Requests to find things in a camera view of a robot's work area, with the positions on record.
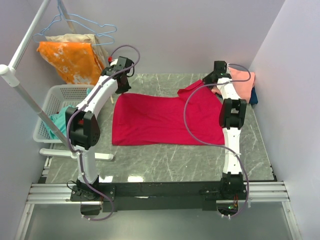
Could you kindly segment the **magenta t-shirt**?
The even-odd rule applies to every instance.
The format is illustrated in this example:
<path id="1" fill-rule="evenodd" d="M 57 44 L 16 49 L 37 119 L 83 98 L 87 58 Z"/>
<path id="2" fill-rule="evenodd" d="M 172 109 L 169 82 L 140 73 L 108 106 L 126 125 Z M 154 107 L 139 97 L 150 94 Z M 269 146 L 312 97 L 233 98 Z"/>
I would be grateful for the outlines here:
<path id="1" fill-rule="evenodd" d="M 115 104 L 111 143 L 223 145 L 221 107 L 220 100 L 201 80 L 179 89 L 176 97 L 124 93 Z"/>

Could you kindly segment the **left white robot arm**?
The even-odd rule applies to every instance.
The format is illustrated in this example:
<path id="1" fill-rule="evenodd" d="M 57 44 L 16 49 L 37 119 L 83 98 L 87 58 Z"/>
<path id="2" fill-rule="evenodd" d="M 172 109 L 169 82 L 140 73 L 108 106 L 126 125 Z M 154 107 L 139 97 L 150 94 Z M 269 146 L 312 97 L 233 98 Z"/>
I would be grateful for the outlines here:
<path id="1" fill-rule="evenodd" d="M 95 146 L 101 135 L 98 115 L 113 94 L 122 94 L 131 89 L 128 74 L 134 62 L 120 56 L 110 62 L 98 78 L 90 93 L 76 107 L 65 112 L 66 138 L 71 157 L 77 160 L 78 181 L 86 184 L 82 195 L 88 201 L 96 200 L 100 188 L 94 183 L 99 175 L 96 167 Z"/>

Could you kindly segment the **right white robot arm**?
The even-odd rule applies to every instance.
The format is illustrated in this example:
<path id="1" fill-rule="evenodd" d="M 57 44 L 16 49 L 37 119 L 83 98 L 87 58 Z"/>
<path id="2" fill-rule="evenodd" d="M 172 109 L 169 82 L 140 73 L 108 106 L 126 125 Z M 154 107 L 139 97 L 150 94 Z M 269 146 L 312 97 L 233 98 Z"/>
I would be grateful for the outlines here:
<path id="1" fill-rule="evenodd" d="M 224 178 L 242 174 L 240 158 L 240 135 L 245 122 L 247 102 L 242 99 L 232 83 L 228 64 L 223 60 L 215 61 L 213 71 L 204 77 L 204 84 L 217 87 L 223 102 L 219 114 L 219 125 L 224 136 L 225 160 L 222 171 Z"/>

